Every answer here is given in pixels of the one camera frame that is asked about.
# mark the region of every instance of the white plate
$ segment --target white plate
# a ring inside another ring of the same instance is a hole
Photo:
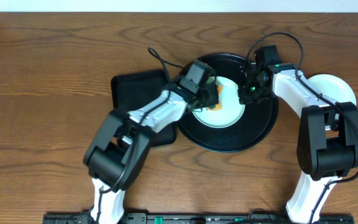
[[[209,82],[214,80],[214,77],[209,78]],[[222,108],[217,111],[207,110],[203,108],[202,112],[194,111],[194,116],[203,123],[212,128],[226,128],[237,122],[244,113],[246,106],[239,103],[238,85],[224,77],[217,77],[216,82],[223,86],[219,94],[219,100],[222,103]]]
[[[315,75],[308,79],[317,89],[338,102],[352,102],[356,105],[356,96],[352,88],[338,77],[328,74]]]

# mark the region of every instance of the wooden surface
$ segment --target wooden surface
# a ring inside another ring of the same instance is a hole
[[[350,84],[358,105],[358,14],[0,13],[0,223],[41,223],[46,212],[93,204],[82,158],[112,108],[110,79],[212,52],[244,55],[259,37],[289,32],[305,48],[302,70]],[[299,50],[285,37],[282,59]],[[178,70],[170,68],[174,76]],[[248,213],[279,210],[300,176],[298,118],[284,103],[272,132],[241,153],[217,154],[179,133],[151,150],[127,191],[127,208],[150,212]],[[358,223],[358,179],[335,186],[323,212]]]

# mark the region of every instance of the black circular mat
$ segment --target black circular mat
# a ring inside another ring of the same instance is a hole
[[[244,74],[241,65],[245,58],[234,54],[209,54],[198,58],[215,69],[216,75],[231,79],[237,84]],[[188,113],[179,120],[179,130],[195,144],[216,152],[237,152],[261,142],[273,128],[278,113],[278,99],[272,97],[257,105],[246,105],[241,118],[226,128],[203,125]]]

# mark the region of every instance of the white background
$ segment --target white background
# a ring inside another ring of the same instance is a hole
[[[358,0],[0,0],[0,12],[358,12]]]

